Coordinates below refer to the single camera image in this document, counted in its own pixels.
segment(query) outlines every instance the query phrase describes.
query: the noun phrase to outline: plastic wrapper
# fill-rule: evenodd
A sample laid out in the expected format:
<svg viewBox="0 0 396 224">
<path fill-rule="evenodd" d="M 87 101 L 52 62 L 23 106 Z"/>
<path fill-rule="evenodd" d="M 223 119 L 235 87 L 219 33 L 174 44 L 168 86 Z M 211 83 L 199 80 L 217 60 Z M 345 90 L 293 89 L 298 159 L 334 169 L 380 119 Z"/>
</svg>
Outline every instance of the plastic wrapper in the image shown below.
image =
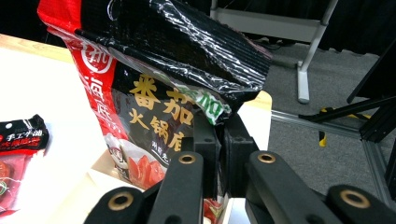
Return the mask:
<svg viewBox="0 0 396 224">
<path fill-rule="evenodd" d="M 13 205 L 30 158 L 44 150 L 50 134 L 38 115 L 0 122 L 0 217 L 13 214 Z"/>
<path fill-rule="evenodd" d="M 122 178 L 147 189 L 192 137 L 262 90 L 271 55 L 176 0 L 41 0 L 40 19 L 70 49 Z"/>
</svg>

